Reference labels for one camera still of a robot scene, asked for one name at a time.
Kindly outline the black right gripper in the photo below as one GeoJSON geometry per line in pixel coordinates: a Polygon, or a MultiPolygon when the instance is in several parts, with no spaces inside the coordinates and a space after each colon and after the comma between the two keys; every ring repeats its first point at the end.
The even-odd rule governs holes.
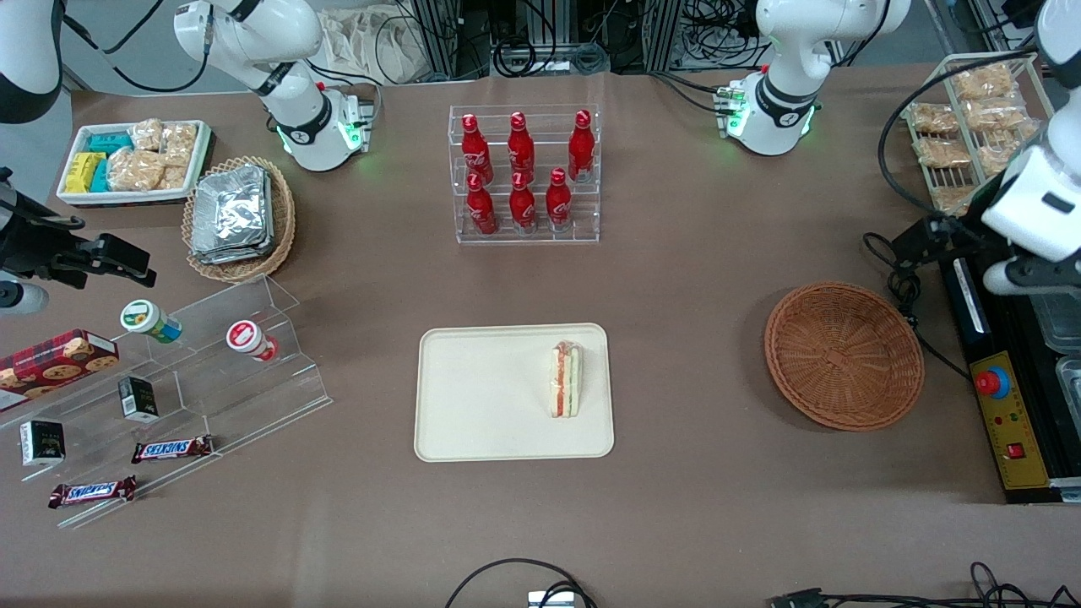
{"type": "Polygon", "coordinates": [[[1,261],[3,272],[30,280],[51,280],[83,289],[90,274],[112,274],[154,288],[157,274],[150,255],[141,247],[112,234],[95,239],[74,235],[84,220],[61,216],[45,204],[24,196],[10,181],[13,171],[1,169],[1,261]]]}

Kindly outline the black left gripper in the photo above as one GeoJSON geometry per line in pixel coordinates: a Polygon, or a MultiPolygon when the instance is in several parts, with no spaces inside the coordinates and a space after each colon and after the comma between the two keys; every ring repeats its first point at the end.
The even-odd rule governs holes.
{"type": "Polygon", "coordinates": [[[989,180],[963,200],[963,213],[929,215],[900,232],[890,243],[893,265],[915,272],[929,264],[952,262],[957,257],[1012,257],[1014,247],[1007,237],[995,232],[983,220],[1004,190],[1003,180],[989,180]]]}

